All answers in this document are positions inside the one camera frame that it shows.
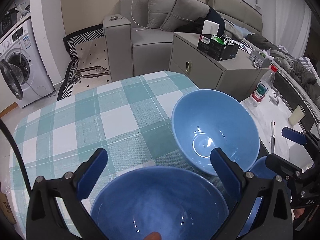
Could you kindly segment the right hand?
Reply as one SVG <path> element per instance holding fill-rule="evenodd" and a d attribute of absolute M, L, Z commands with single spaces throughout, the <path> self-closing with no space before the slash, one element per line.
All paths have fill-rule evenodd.
<path fill-rule="evenodd" d="M 304 208 L 302 209 L 294 209 L 293 215 L 295 219 L 298 219 L 303 213 L 304 213 Z"/>

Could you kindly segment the left hand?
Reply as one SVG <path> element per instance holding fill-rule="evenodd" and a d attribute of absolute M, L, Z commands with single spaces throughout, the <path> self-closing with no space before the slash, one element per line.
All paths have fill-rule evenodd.
<path fill-rule="evenodd" d="M 161 235 L 158 232 L 152 232 L 147 235 L 143 240 L 161 240 Z"/>

